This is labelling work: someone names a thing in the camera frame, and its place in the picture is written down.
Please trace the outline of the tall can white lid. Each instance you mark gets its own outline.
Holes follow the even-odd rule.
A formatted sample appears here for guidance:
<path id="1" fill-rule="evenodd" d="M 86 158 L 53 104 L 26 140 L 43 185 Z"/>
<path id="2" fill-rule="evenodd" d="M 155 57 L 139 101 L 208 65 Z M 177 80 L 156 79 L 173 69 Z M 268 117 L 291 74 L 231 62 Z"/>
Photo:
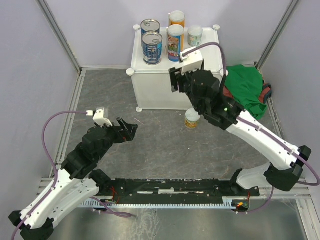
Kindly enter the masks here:
<path id="1" fill-rule="evenodd" d="M 172 62 L 180 61 L 180 53 L 183 51 L 184 27 L 173 24 L 167 29 L 167 55 Z"/>

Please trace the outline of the clear-lid can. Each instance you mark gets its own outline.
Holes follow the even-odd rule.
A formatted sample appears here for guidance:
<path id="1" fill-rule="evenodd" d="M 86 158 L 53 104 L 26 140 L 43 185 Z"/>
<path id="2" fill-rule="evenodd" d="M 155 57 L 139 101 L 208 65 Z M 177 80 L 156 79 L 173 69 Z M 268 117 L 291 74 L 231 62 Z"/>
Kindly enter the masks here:
<path id="1" fill-rule="evenodd" d="M 199 25 L 192 25 L 187 31 L 187 42 L 191 47 L 197 47 L 202 42 L 203 28 Z"/>

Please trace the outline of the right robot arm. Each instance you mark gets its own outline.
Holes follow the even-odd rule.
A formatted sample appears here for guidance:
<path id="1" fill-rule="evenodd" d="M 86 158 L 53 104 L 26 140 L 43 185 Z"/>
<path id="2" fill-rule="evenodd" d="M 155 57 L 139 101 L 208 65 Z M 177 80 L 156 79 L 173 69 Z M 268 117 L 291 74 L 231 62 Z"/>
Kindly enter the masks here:
<path id="1" fill-rule="evenodd" d="M 172 91 L 186 94 L 208 123 L 244 140 L 268 159 L 264 165 L 237 170 L 229 183 L 231 193 L 240 196 L 264 185 L 289 192 L 300 183 L 310 148 L 289 144 L 260 124 L 241 104 L 223 95 L 220 81 L 209 70 L 184 73 L 173 67 L 169 76 Z"/>

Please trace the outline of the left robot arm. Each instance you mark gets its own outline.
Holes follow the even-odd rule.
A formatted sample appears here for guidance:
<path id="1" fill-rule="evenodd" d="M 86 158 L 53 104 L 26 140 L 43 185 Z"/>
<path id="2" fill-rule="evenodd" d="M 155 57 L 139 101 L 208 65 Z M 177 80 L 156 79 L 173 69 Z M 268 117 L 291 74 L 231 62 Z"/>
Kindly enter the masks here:
<path id="1" fill-rule="evenodd" d="M 114 144 L 135 138 L 138 125 L 122 118 L 118 125 L 104 121 L 96 123 L 82 137 L 81 142 L 54 171 L 54 178 L 42 193 L 25 209 L 13 211 L 9 220 L 24 240 L 47 240 L 55 227 L 85 200 L 106 195 L 112 180 L 96 169 L 99 161 Z"/>

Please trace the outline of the blue can with pull-tab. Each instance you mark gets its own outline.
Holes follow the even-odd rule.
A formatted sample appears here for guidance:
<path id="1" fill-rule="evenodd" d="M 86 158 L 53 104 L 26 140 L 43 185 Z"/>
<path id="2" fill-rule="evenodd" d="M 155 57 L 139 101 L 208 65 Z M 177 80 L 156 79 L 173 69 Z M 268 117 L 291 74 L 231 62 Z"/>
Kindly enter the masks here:
<path id="1" fill-rule="evenodd" d="M 146 33 L 157 32 L 160 33 L 161 24 L 155 19 L 145 19 L 140 23 L 141 35 L 143 36 Z"/>

